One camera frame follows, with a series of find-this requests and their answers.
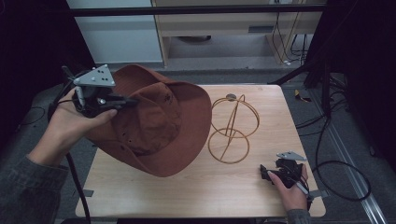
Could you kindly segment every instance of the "hat crown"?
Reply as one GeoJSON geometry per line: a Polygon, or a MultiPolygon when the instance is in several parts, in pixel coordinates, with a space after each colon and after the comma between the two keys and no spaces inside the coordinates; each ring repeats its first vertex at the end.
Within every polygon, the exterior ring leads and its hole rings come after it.
{"type": "Polygon", "coordinates": [[[150,155],[166,147],[178,135],[180,106],[172,91],[158,82],[134,92],[134,108],[121,110],[112,120],[119,140],[136,156],[150,155]]]}

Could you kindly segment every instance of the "gray floor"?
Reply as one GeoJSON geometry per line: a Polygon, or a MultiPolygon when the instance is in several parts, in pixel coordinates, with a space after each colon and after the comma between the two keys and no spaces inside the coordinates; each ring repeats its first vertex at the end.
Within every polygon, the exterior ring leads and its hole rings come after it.
{"type": "MultiPolygon", "coordinates": [[[[295,49],[301,47],[298,42],[295,49]]],[[[163,74],[173,78],[187,80],[196,84],[211,83],[266,83],[286,75],[293,68],[299,66],[294,62],[291,66],[276,64],[272,52],[264,36],[212,36],[206,42],[186,40],[186,38],[173,38],[168,66],[153,67],[163,74]]],[[[305,90],[302,86],[304,74],[294,78],[283,86],[283,92],[287,100],[290,112],[296,124],[312,119],[320,114],[317,103],[307,103],[296,100],[294,90],[300,90],[303,97],[316,99],[320,87],[313,90],[305,90]]],[[[33,105],[46,108],[50,100],[59,90],[59,86],[41,92],[35,98],[33,105]]],[[[342,95],[334,95],[334,103],[342,100],[342,95]]],[[[361,130],[346,109],[347,105],[337,106],[332,113],[332,121],[322,138],[319,148],[319,161],[341,160],[340,145],[353,160],[354,164],[367,175],[372,185],[372,196],[363,203],[353,203],[341,199],[332,194],[324,199],[327,213],[324,217],[313,218],[313,223],[396,223],[396,174],[391,171],[384,159],[372,157],[361,130]],[[334,134],[340,137],[342,144],[334,141],[334,134]],[[377,205],[386,221],[371,220],[367,216],[364,205],[377,205]]],[[[26,121],[35,120],[42,114],[41,109],[32,109],[27,115],[26,121]]],[[[299,129],[299,134],[315,133],[319,131],[324,119],[309,127],[299,129]]],[[[35,145],[46,128],[45,119],[40,119],[34,124],[21,126],[8,144],[12,151],[7,158],[2,158],[1,169],[6,171],[10,165],[35,145]]],[[[301,136],[303,147],[312,167],[315,166],[315,149],[318,142],[318,134],[301,136]]],[[[80,141],[73,149],[79,177],[85,182],[92,164],[95,147],[86,140],[80,141]]],[[[357,197],[356,186],[350,181],[348,170],[338,165],[329,165],[320,169],[323,178],[329,185],[349,197],[357,197]]],[[[320,189],[326,189],[316,180],[320,189]]],[[[58,213],[59,220],[74,217],[78,196],[71,179],[68,177],[62,191],[62,203],[58,213]]],[[[97,218],[97,223],[115,223],[114,219],[97,218]]]]}

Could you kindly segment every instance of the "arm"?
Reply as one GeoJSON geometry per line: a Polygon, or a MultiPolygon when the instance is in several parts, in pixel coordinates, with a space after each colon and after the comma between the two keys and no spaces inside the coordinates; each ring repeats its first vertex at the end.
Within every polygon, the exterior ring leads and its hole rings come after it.
{"type": "MultiPolygon", "coordinates": [[[[71,90],[61,101],[71,99],[73,93],[71,90]]],[[[62,159],[88,131],[116,114],[109,110],[87,119],[72,102],[58,105],[35,148],[0,180],[0,223],[53,223],[68,173],[60,166],[62,159]]]]}
{"type": "MultiPolygon", "coordinates": [[[[283,207],[288,214],[288,221],[290,224],[306,224],[311,223],[311,216],[307,210],[306,195],[294,185],[290,189],[286,188],[282,180],[277,175],[268,172],[279,191],[282,199],[283,207]]],[[[303,177],[308,179],[305,165],[303,166],[303,177]]]]}

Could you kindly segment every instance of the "brown hat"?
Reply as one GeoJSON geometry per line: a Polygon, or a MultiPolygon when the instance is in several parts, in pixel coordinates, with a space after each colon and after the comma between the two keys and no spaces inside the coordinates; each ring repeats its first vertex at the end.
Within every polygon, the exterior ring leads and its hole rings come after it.
{"type": "Polygon", "coordinates": [[[104,152],[156,176],[174,175],[200,153],[210,131],[210,98],[202,88],[131,64],[113,78],[114,92],[139,100],[87,138],[104,152]]]}

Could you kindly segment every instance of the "human hand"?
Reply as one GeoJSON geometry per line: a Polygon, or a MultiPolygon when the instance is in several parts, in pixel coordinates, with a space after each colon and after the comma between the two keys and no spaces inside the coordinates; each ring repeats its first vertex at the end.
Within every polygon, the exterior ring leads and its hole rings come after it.
{"type": "MultiPolygon", "coordinates": [[[[271,180],[279,191],[283,207],[287,212],[292,209],[307,210],[306,195],[297,187],[297,185],[293,185],[288,189],[277,175],[270,171],[268,172],[268,175],[271,177],[271,180]]],[[[302,179],[308,179],[305,165],[303,165],[302,175],[304,177],[302,179]]]]}
{"type": "MultiPolygon", "coordinates": [[[[60,100],[69,101],[75,89],[60,100]]],[[[58,165],[70,148],[90,130],[101,126],[116,116],[117,110],[107,110],[93,119],[78,113],[73,102],[58,104],[47,130],[37,146],[29,154],[29,159],[36,163],[58,165]]]]}

